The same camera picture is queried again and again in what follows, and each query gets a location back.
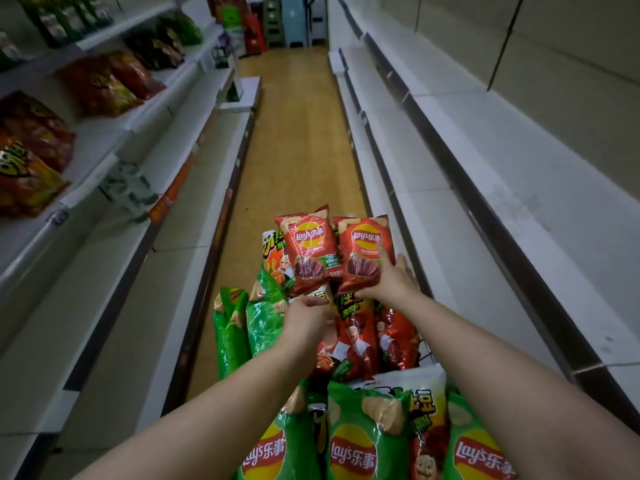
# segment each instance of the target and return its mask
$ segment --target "brown floor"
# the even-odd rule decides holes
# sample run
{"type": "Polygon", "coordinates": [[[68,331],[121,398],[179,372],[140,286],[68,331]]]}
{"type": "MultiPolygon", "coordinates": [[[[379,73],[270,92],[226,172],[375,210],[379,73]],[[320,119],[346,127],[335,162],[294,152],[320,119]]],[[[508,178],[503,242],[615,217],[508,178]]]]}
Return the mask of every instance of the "brown floor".
{"type": "Polygon", "coordinates": [[[326,203],[333,215],[365,215],[326,49],[270,50],[239,69],[262,77],[262,95],[188,399],[218,380],[213,297],[223,285],[251,289],[273,217],[326,203]]]}

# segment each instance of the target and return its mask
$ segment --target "forearm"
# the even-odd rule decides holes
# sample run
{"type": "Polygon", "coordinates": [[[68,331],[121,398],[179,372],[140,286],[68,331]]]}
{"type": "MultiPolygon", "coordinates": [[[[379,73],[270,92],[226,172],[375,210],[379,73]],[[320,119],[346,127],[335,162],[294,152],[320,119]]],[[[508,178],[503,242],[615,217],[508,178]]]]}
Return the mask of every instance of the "forearm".
{"type": "Polygon", "coordinates": [[[560,375],[424,295],[398,309],[523,478],[624,478],[638,466],[638,437],[560,375]]]}
{"type": "Polygon", "coordinates": [[[228,480],[302,379],[294,355],[276,346],[250,360],[77,480],[228,480]]]}

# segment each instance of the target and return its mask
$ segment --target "person's left arm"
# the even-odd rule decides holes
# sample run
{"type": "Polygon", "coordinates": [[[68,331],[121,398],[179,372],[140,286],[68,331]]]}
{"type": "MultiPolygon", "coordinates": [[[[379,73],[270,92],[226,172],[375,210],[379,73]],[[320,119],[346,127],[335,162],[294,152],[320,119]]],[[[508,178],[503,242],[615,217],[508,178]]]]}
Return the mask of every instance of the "person's left arm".
{"type": "Polygon", "coordinates": [[[276,345],[109,451],[76,480],[228,480],[316,364],[335,311],[322,298],[289,307],[276,345]]]}

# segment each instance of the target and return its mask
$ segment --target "person's left hand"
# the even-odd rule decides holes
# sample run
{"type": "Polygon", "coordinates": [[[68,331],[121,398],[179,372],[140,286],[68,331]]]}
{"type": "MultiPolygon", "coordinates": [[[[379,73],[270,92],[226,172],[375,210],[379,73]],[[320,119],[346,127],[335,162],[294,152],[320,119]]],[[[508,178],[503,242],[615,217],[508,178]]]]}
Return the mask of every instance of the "person's left hand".
{"type": "Polygon", "coordinates": [[[300,296],[287,309],[276,345],[299,361],[305,377],[316,366],[318,344],[327,327],[335,327],[335,317],[335,309],[318,296],[300,296]]]}

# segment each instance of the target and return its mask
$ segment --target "lay's logo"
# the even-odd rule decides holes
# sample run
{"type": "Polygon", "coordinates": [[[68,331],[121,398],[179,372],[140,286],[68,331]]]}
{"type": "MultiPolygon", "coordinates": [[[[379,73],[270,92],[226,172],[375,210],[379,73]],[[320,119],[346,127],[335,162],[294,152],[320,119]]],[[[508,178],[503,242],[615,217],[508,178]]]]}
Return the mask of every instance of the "lay's logo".
{"type": "Polygon", "coordinates": [[[287,440],[284,431],[271,423],[262,439],[253,447],[242,463],[247,480],[273,480],[280,474],[287,440]]]}
{"type": "Polygon", "coordinates": [[[337,480],[369,480],[376,472],[376,446],[362,428],[344,424],[331,437],[329,468],[337,480]]]}
{"type": "Polygon", "coordinates": [[[466,432],[456,442],[453,460],[465,480],[512,480],[516,471],[487,432],[466,432]]]}
{"type": "Polygon", "coordinates": [[[300,224],[293,237],[300,246],[315,248],[324,240],[324,227],[316,222],[306,222],[300,224]]]}
{"type": "Polygon", "coordinates": [[[375,251],[376,242],[382,241],[380,231],[369,224],[357,226],[351,232],[351,238],[357,246],[368,251],[375,251]]]}

